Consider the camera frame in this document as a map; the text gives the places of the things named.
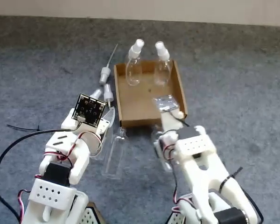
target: white wall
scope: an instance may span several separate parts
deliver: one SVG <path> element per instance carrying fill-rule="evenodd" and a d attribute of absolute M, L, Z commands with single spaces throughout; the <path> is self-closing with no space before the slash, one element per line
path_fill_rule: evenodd
<path fill-rule="evenodd" d="M 0 15 L 280 26 L 280 0 L 0 0 Z"/>

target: circuit board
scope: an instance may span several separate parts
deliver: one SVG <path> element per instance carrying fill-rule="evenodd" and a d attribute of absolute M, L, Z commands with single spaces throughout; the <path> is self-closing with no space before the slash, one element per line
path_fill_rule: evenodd
<path fill-rule="evenodd" d="M 71 118 L 78 120 L 78 116 L 80 116 L 85 118 L 85 121 L 83 122 L 84 124 L 96 128 L 98 127 L 98 123 L 102 117 L 105 107 L 106 102 L 80 94 Z"/>

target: robotic arm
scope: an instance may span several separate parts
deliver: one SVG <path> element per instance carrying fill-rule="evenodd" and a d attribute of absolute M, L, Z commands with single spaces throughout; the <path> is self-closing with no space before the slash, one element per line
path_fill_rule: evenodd
<path fill-rule="evenodd" d="M 75 129 L 78 121 L 73 115 L 78 106 L 71 109 L 61 128 Z M 79 224 L 89 202 L 88 196 L 71 187 L 79 183 L 90 157 L 101 148 L 101 136 L 110 122 L 99 117 L 97 126 L 87 124 L 87 114 L 78 112 L 82 123 L 72 132 L 56 132 L 47 142 L 44 158 L 35 179 L 22 224 Z"/>
<path fill-rule="evenodd" d="M 171 170 L 167 160 L 179 164 L 192 191 L 181 197 L 185 200 L 177 200 L 186 223 L 257 224 L 256 212 L 238 182 L 229 175 L 205 129 L 183 127 L 178 120 L 182 117 L 179 109 L 162 112 L 164 134 L 154 146 L 165 170 Z"/>

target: clear plastic bottle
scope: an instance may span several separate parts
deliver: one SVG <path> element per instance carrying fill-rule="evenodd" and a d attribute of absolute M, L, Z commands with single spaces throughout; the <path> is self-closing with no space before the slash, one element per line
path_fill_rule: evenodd
<path fill-rule="evenodd" d="M 126 59 L 126 81 L 129 85 L 138 85 L 142 76 L 142 66 L 140 60 L 141 49 L 144 46 L 144 41 L 136 40 L 131 46 Z"/>
<path fill-rule="evenodd" d="M 122 157 L 127 144 L 126 129 L 120 127 L 113 137 L 111 148 L 106 152 L 102 175 L 112 179 L 121 178 Z"/>
<path fill-rule="evenodd" d="M 170 54 L 162 41 L 155 44 L 159 60 L 155 63 L 154 83 L 156 85 L 165 86 L 170 77 L 173 63 L 170 60 Z"/>

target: brown cardboard tray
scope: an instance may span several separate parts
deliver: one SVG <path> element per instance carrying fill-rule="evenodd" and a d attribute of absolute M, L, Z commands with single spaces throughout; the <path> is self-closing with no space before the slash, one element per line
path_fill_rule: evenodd
<path fill-rule="evenodd" d="M 180 105 L 181 111 L 187 116 L 188 110 L 176 61 L 173 61 L 171 79 L 165 87 L 154 84 L 154 61 L 142 62 L 142 79 L 137 86 L 127 84 L 125 72 L 124 63 L 114 66 L 120 126 L 134 127 L 159 124 L 161 116 L 153 98 L 169 94 L 173 95 Z"/>

